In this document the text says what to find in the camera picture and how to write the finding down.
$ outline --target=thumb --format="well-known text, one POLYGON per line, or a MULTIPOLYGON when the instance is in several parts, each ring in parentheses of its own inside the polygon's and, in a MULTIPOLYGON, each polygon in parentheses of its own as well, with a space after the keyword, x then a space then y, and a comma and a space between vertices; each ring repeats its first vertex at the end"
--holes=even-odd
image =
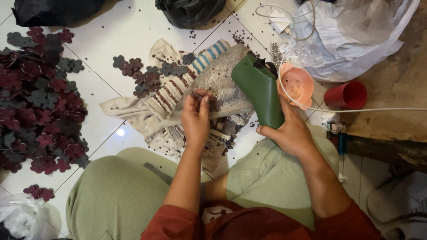
POLYGON ((199 110, 199 117, 203 119, 209 118, 209 106, 211 103, 209 102, 209 96, 206 95, 202 98, 200 102, 200 110, 199 110))
POLYGON ((262 135, 264 137, 268 137, 268 138, 270 138, 272 140, 275 140, 275 141, 277 139, 279 139, 279 136, 280 136, 280 132, 279 131, 277 131, 277 130, 269 127, 269 126, 258 127, 257 128, 257 133, 259 135, 262 135))

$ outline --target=power cord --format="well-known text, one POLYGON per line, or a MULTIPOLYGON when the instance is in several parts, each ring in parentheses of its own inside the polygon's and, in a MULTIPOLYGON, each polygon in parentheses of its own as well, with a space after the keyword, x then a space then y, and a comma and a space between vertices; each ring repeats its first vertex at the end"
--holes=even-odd
POLYGON ((278 70, 278 78, 279 78, 280 86, 282 87, 282 89, 283 89, 283 91, 285 92, 286 96, 288 96, 288 98, 289 98, 289 99, 291 99, 291 101, 295 102, 296 104, 298 104, 298 105, 299 105, 299 106, 301 106, 301 107, 304 107, 304 108, 307 108, 307 109, 311 109, 311 110, 315 110, 315 111, 322 111, 322 112, 336 112, 336 113, 339 113, 339 112, 390 111, 390 110, 393 110, 393 111, 395 111, 395 110, 400 110, 400 111, 427 111, 427 108, 371 108, 371 109, 340 110, 340 111, 335 111, 335 110, 323 110, 323 109, 316 109, 316 108, 312 108, 312 107, 304 106, 304 105, 300 104, 299 102, 295 101, 291 96, 289 96, 288 92, 286 91, 285 87, 283 86, 283 83, 282 83, 282 80, 281 80, 281 76, 280 76, 280 69, 282 68, 282 64, 283 64, 283 62, 284 62, 284 60, 285 60, 285 58, 286 58, 286 55, 287 55, 287 54, 288 54, 288 52, 289 52, 289 47, 291 46, 292 41, 293 41, 294 39, 295 39, 295 40, 297 40, 297 41, 303 41, 303 40, 306 40, 306 39, 310 38, 310 37, 313 35, 313 33, 314 33, 315 24, 316 24, 316 11, 315 11, 314 9, 315 9, 315 8, 317 7, 317 5, 319 4, 320 0, 316 3, 316 5, 314 5, 313 0, 310 0, 310 2, 311 2, 311 6, 312 6, 313 8, 312 8, 309 12, 307 12, 307 13, 305 13, 305 14, 303 14, 303 15, 300 15, 300 16, 296 16, 296 17, 292 16, 292 15, 291 15, 288 11, 286 11, 284 8, 282 8, 282 7, 278 6, 278 5, 275 5, 275 4, 266 4, 266 5, 261 5, 261 6, 257 7, 257 8, 256 8, 256 10, 255 10, 255 13, 256 13, 257 15, 259 15, 259 16, 262 16, 262 17, 267 17, 267 18, 291 18, 291 19, 292 19, 292 23, 294 23, 294 22, 295 22, 294 18, 302 17, 302 16, 305 16, 305 15, 307 15, 307 14, 309 14, 309 13, 313 12, 313 29, 312 29, 311 34, 310 34, 308 37, 303 38, 303 39, 297 39, 297 38, 295 38, 295 37, 294 37, 294 34, 295 34, 295 24, 294 24, 293 31, 292 31, 292 35, 291 35, 291 36, 292 36, 292 38, 291 38, 291 40, 290 40, 290 42, 289 42, 288 46, 286 47, 286 52, 285 52, 285 54, 283 55, 283 58, 282 58, 282 61, 280 62, 280 67, 279 67, 279 70, 278 70), (279 9, 282 9, 283 11, 285 11, 286 13, 288 13, 288 15, 289 15, 290 17, 272 17, 272 16, 267 16, 267 15, 259 14, 259 13, 257 12, 257 11, 258 11, 258 9, 259 9, 259 8, 262 8, 262 7, 264 7, 264 6, 273 6, 273 7, 277 7, 277 8, 279 8, 279 9))

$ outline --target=red plastic cup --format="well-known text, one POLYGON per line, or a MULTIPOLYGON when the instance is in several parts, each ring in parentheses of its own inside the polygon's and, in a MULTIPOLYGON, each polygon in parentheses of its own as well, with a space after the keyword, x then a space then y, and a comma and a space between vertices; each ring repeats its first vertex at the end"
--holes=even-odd
POLYGON ((352 81, 326 91, 324 100, 328 106, 357 109, 365 105, 367 97, 363 83, 352 81))

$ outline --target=pile of flower cutouts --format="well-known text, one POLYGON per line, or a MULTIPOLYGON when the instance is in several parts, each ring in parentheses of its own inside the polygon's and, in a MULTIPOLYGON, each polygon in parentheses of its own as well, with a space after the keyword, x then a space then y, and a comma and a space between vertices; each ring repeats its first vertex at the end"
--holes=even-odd
POLYGON ((10 32, 7 42, 20 50, 0 51, 0 168, 16 173, 28 158, 32 171, 47 175, 70 164, 85 168, 89 148, 80 129, 88 111, 76 83, 66 79, 84 67, 60 57, 74 34, 30 27, 27 35, 10 32))

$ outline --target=person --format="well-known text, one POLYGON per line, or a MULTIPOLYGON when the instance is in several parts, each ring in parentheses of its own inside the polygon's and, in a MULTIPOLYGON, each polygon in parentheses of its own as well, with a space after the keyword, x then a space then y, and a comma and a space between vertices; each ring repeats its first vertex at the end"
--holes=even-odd
POLYGON ((71 238, 381 239, 339 182, 332 143, 313 138, 283 97, 284 124, 258 127, 267 138, 229 173, 201 185, 212 93, 196 91, 203 99, 185 100, 187 141, 173 180, 116 156, 92 162, 68 197, 71 238))

